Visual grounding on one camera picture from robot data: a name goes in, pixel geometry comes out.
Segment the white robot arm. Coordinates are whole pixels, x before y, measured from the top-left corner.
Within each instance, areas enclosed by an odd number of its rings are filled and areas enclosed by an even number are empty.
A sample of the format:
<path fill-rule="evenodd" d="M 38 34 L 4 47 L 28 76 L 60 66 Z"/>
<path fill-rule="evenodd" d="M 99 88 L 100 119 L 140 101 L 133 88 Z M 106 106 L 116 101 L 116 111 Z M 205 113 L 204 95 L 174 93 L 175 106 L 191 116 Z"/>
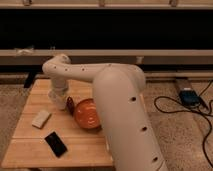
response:
<path fill-rule="evenodd" d="M 51 80 L 49 97 L 61 110 L 70 79 L 92 84 L 92 95 L 116 171 L 168 171 L 141 93 L 144 72 L 121 63 L 73 64 L 56 55 L 42 66 Z"/>

